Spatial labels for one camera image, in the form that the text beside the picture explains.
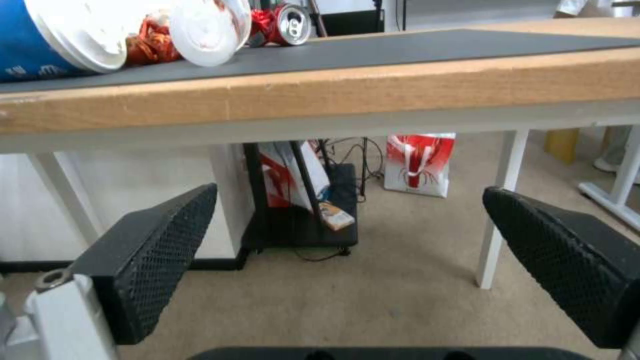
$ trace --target beige carpet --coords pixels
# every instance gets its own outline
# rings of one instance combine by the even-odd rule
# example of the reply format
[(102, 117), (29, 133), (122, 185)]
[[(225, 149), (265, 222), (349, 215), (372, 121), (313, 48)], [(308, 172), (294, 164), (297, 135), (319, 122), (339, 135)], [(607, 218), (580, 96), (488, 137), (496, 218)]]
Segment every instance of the beige carpet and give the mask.
[[(589, 164), (598, 134), (581, 137), (578, 161), (567, 167), (541, 150), (542, 132), (531, 133), (518, 190), (595, 214), (637, 240), (576, 190), (585, 179), (612, 182)], [(291, 251), (267, 250), (240, 272), (187, 273), (153, 335), (120, 347), (122, 357), (184, 359), (228, 345), (531, 345), (616, 358), (589, 342), (506, 247), (493, 289), (475, 286), (481, 193), (494, 180), (501, 141), (499, 133), (459, 135), (448, 199), (371, 182), (359, 208), (360, 243), (348, 258), (304, 263)], [(35, 277), (11, 275), (0, 290), (17, 308)]]

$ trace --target red soda can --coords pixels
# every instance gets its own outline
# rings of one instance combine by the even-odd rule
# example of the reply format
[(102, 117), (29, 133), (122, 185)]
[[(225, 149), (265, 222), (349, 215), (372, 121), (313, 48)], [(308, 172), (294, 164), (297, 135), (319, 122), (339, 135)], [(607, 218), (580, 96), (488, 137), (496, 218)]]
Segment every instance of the red soda can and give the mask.
[(311, 17), (301, 6), (280, 3), (273, 10), (252, 11), (250, 47), (273, 42), (280, 45), (301, 45), (311, 35)]

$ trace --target white table leg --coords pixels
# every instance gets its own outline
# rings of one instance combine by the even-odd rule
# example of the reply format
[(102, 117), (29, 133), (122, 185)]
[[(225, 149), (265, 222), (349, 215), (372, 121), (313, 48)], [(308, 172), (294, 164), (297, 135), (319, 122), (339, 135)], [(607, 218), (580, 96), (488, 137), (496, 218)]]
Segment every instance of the white table leg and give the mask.
[[(498, 174), (495, 179), (496, 186), (501, 186), (507, 190), (515, 190), (528, 134), (529, 130), (505, 131)], [(489, 219), (484, 231), (480, 262), (476, 273), (476, 281), (482, 289), (491, 288), (501, 245), (502, 236), (491, 219)]]
[(605, 193), (593, 183), (581, 183), (578, 185), (578, 189), (611, 213), (621, 218), (624, 222), (640, 231), (640, 215), (625, 205), (639, 168), (640, 126), (636, 125), (633, 126), (629, 134), (625, 157), (616, 175), (616, 182), (613, 184), (611, 193)]
[(71, 168), (64, 171), (56, 155), (51, 152), (28, 156), (62, 212), (76, 225), (86, 242), (84, 245), (93, 244), (104, 233), (104, 228), (95, 215), (77, 174)]

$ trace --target white shoe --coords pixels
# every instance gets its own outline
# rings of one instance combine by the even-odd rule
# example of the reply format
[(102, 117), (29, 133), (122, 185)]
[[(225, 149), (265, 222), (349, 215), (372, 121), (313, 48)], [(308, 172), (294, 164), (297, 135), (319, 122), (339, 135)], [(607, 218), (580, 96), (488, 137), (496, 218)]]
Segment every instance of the white shoe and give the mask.
[(617, 172), (620, 165), (610, 164), (603, 158), (597, 158), (596, 161), (593, 162), (593, 167), (604, 172)]
[[(603, 158), (597, 158), (596, 161), (593, 162), (593, 167), (597, 168), (600, 171), (604, 172), (618, 172), (620, 165), (613, 165), (608, 163)], [(640, 172), (636, 174), (636, 178), (634, 179), (634, 184), (640, 185)]]

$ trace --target trash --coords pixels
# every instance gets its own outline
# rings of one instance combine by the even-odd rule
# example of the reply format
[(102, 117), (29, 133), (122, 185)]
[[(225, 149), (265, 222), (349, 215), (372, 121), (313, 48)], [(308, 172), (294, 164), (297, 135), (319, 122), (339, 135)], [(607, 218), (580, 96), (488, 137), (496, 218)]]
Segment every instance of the trash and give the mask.
[[(258, 145), (264, 184), (270, 208), (301, 206), (313, 211), (300, 169), (289, 142), (265, 142)], [(329, 177), (309, 142), (300, 145), (316, 198), (329, 187)]]
[(385, 189), (447, 197), (455, 133), (387, 138)]
[(118, 70), (124, 26), (105, 1), (0, 1), (0, 81)]
[(249, 37), (251, 8), (247, 0), (180, 0), (169, 30), (182, 57), (199, 66), (220, 65)]
[(127, 37), (127, 65), (168, 63), (180, 59), (169, 35), (169, 12), (160, 10), (142, 20), (138, 34)]
[(311, 35), (309, 12), (298, 5), (280, 3), (274, 10), (253, 10), (251, 18), (251, 36), (247, 41), (250, 47), (268, 43), (301, 45)]
[(338, 231), (356, 222), (346, 211), (333, 204), (321, 202), (319, 207), (323, 222), (333, 231)]

